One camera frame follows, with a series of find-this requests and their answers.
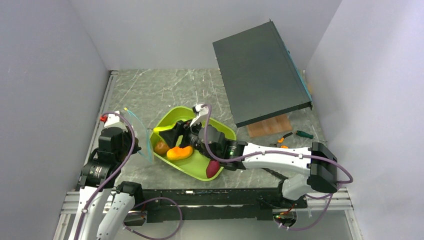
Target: gray marble table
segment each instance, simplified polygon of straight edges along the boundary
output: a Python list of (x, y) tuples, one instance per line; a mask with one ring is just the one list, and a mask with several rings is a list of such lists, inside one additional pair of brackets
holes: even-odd
[[(283, 133), (250, 138), (246, 127), (237, 128), (230, 111), (227, 94), (218, 69), (131, 69), (119, 71), (109, 110), (124, 107), (134, 112), (148, 128), (153, 128), (173, 107), (192, 107), (195, 103), (213, 106), (212, 117), (232, 128), (238, 140), (268, 146)], [(323, 139), (314, 110), (301, 109), (287, 113), (294, 130), (302, 130)], [(140, 146), (146, 146), (140, 134)], [(292, 135), (284, 140), (290, 148), (309, 147), (312, 140)], [(288, 177), (291, 172), (279, 171)], [(166, 164), (158, 158), (152, 163), (133, 155), (123, 167), (116, 184), (121, 181), (141, 183), (144, 189), (207, 189), (276, 187), (279, 179), (263, 169), (223, 170), (212, 181), (197, 180)]]

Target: wooden block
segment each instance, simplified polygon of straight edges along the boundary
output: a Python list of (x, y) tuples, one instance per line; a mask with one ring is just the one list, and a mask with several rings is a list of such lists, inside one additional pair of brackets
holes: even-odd
[(251, 138), (291, 131), (292, 129), (289, 118), (285, 114), (247, 125), (247, 132)]

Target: green screwdriver handle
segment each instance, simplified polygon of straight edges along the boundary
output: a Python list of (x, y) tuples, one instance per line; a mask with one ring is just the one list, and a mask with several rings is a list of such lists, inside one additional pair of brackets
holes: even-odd
[(314, 135), (308, 134), (304, 131), (296, 131), (296, 135), (302, 138), (314, 139)]

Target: green plastic bin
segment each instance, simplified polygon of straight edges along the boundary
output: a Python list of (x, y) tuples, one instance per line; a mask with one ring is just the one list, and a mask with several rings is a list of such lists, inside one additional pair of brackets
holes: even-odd
[[(175, 124), (177, 121), (187, 121), (193, 119), (195, 114), (191, 108), (185, 106), (176, 106), (171, 109), (156, 125), (156, 127), (165, 127)], [(236, 133), (229, 128), (228, 126), (222, 124), (221, 122), (211, 118), (209, 124), (214, 126), (218, 131), (223, 132), (227, 139), (236, 140)], [(161, 137), (155, 133), (150, 135), (150, 142), (153, 148), (156, 146), (156, 143), (161, 139)], [(209, 158), (201, 155), (199, 151), (195, 150), (193, 154), (183, 160), (169, 161), (166, 156), (160, 156), (154, 153), (156, 157), (164, 161), (165, 163), (171, 165), (172, 167), (180, 170), (181, 172), (192, 176), (201, 181), (211, 181), (214, 180), (224, 169), (221, 167), (215, 176), (211, 178), (206, 177), (206, 168), (209, 164)]]

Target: white wall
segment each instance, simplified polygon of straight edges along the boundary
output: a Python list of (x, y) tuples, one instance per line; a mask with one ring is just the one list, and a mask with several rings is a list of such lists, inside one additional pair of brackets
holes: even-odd
[(422, 239), (424, 2), (343, 0), (306, 68), (364, 239)]
[(0, 239), (49, 240), (108, 72), (67, 0), (3, 0), (0, 23)]
[(110, 70), (217, 68), (212, 42), (272, 19), (305, 69), (341, 0), (70, 0)]

